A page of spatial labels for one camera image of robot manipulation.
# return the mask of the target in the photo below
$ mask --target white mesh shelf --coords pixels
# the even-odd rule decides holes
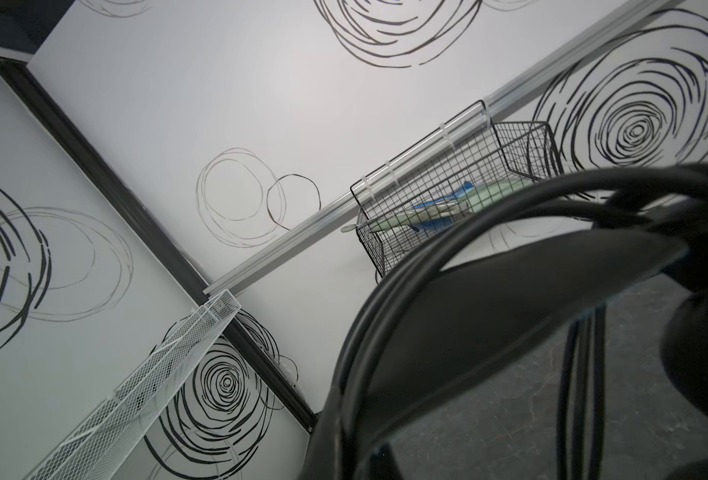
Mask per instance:
[[[108,480],[239,311],[224,290],[200,306],[26,480]]]

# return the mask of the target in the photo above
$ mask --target wire basket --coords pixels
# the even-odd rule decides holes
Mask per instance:
[[[545,122],[482,125],[454,143],[375,194],[351,186],[357,236],[381,276],[461,218],[564,172]]]
[[[108,480],[239,311],[224,290],[201,305],[26,480]]]

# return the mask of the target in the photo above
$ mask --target floor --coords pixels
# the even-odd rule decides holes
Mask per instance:
[[[656,276],[608,309],[604,478],[662,480],[708,458],[708,419],[671,386],[658,340],[687,290]],[[393,440],[406,478],[556,478],[554,436],[565,331]]]

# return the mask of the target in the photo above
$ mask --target blue object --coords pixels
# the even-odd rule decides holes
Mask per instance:
[[[413,205],[413,208],[425,208],[426,206],[432,206],[435,204],[439,204],[441,202],[445,202],[448,200],[457,200],[458,197],[463,197],[466,192],[469,190],[472,190],[474,188],[474,184],[468,180],[464,181],[463,185],[461,188],[455,190],[453,193],[449,195],[445,195],[444,197],[439,197],[435,198],[434,200],[428,201],[424,204],[418,204],[418,205]],[[434,220],[426,220],[426,222],[422,222],[420,225],[410,225],[410,228],[412,228],[416,232],[422,232],[422,231],[431,231],[431,232],[438,232],[439,230],[444,230],[448,226],[453,224],[453,219],[452,218],[437,218]]]
[[[421,208],[423,206],[431,206],[433,204],[436,204],[438,202],[443,202],[445,200],[456,200],[458,197],[461,197],[463,194],[466,193],[466,190],[471,190],[474,188],[474,184],[468,180],[464,181],[463,186],[461,188],[455,190],[453,193],[449,195],[445,195],[445,197],[439,197],[435,198],[434,200],[428,201],[425,204],[419,204],[419,205],[413,205],[413,208]]]

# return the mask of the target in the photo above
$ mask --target black wire basket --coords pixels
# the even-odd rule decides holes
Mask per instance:
[[[489,124],[455,141],[375,196],[364,191],[356,232],[383,276],[410,251],[494,201],[564,171],[545,122]]]

